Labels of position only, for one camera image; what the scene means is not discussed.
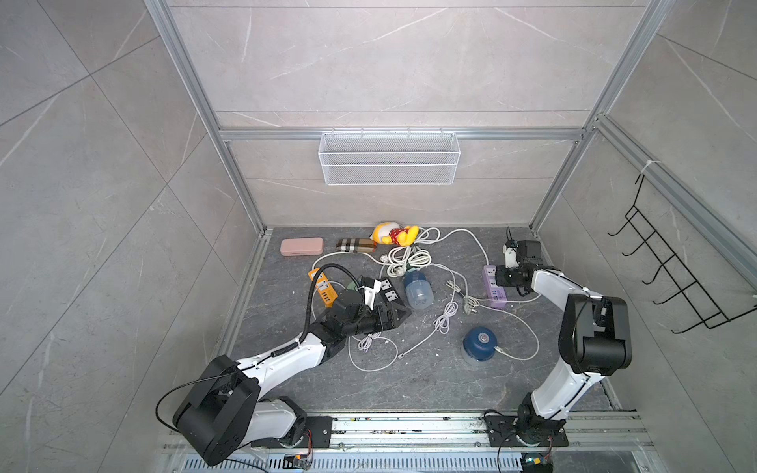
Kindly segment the blue meat grinder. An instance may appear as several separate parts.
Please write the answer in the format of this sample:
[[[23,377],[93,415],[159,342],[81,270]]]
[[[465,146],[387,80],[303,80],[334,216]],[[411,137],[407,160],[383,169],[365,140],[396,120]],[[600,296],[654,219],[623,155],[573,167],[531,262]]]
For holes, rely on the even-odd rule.
[[[406,273],[403,285],[407,303],[414,311],[424,311],[433,305],[435,299],[433,289],[422,271]]]
[[[462,341],[465,360],[471,365],[478,365],[491,360],[497,353],[498,341],[489,328],[479,326],[469,330]]]

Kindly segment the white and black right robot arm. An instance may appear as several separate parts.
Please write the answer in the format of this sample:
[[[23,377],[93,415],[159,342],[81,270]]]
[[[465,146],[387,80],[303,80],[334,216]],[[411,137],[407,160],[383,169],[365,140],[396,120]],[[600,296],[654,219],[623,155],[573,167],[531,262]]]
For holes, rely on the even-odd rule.
[[[496,284],[522,296],[536,293],[563,311],[558,336],[560,359],[543,384],[518,408],[515,438],[537,447],[556,437],[575,404],[595,385],[632,361],[627,303],[573,281],[543,263],[537,240],[508,238],[505,263],[496,267]]]

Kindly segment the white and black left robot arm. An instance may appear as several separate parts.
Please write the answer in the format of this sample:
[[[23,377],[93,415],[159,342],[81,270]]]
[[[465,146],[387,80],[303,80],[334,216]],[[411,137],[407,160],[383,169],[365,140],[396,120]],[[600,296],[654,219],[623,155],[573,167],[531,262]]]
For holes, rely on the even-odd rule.
[[[346,275],[355,287],[338,293],[315,317],[313,299],[319,279],[329,269]],[[356,277],[340,264],[325,264],[311,278],[302,332],[256,356],[213,359],[198,380],[183,384],[187,395],[164,425],[182,435],[210,466],[260,441],[295,447],[307,439],[308,415],[290,398],[271,398],[269,392],[325,364],[351,337],[396,329],[411,314],[390,279]]]

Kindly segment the black power strip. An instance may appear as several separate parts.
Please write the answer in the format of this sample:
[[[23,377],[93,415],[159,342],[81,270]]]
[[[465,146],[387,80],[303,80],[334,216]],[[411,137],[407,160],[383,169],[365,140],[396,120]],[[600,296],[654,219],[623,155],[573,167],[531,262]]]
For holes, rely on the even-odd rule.
[[[399,298],[398,292],[390,282],[390,279],[380,280],[380,293],[390,302]]]

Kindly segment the orange power strip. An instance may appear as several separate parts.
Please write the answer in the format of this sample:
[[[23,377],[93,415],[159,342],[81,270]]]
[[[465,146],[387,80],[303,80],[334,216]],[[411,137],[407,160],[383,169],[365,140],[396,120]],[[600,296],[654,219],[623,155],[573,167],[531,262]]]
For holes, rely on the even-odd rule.
[[[319,268],[313,268],[308,273],[308,275],[311,281],[315,280],[315,276],[317,276],[317,281],[315,282],[315,293],[319,295],[321,301],[323,301],[324,305],[328,309],[333,307],[335,301],[338,298],[338,294],[331,284],[331,281],[323,273],[319,273]]]

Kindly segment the purple power strip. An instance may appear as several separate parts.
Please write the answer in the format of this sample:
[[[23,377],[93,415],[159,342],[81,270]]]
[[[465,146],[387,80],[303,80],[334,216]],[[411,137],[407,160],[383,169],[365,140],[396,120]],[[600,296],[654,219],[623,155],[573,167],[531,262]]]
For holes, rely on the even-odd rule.
[[[486,290],[484,303],[494,309],[506,309],[508,297],[504,287],[496,282],[496,265],[485,265],[482,269],[482,277]]]

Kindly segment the brown plaid pouch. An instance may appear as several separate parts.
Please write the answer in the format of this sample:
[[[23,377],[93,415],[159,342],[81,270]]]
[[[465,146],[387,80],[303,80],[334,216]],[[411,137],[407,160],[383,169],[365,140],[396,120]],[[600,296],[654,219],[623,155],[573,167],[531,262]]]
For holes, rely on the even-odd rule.
[[[370,238],[341,238],[335,248],[340,252],[373,253],[378,244]]]

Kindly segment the yellow duck plush toy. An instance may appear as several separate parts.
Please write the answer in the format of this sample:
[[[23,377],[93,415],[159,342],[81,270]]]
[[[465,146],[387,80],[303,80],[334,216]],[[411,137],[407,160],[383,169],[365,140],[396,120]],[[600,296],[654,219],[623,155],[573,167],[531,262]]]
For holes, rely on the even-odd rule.
[[[376,226],[374,232],[372,232],[371,240],[384,246],[393,244],[407,248],[414,244],[419,233],[420,228],[418,226],[402,227],[396,222],[385,222]]]

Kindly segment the pink rectangular case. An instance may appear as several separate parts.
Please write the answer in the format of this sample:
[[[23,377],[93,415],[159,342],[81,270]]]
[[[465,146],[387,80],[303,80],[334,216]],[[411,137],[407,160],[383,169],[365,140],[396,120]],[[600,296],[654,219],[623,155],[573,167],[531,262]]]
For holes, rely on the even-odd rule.
[[[324,252],[323,238],[286,238],[280,244],[280,253],[286,257],[321,255]]]

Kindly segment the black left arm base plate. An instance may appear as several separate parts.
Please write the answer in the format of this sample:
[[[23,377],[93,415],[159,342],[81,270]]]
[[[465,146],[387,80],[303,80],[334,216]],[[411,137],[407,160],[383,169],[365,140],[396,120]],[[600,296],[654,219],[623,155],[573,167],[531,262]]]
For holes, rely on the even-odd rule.
[[[304,449],[311,445],[315,449],[327,449],[332,436],[333,418],[328,416],[307,417],[297,421],[295,426],[282,439],[259,439],[251,447],[269,447],[270,449]]]

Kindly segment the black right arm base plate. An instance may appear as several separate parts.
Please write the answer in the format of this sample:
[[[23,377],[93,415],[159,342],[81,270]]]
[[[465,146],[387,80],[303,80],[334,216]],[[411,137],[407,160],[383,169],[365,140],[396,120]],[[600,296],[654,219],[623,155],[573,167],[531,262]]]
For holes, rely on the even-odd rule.
[[[482,420],[491,447],[567,447],[565,420],[547,420],[538,416],[508,416],[486,410]]]

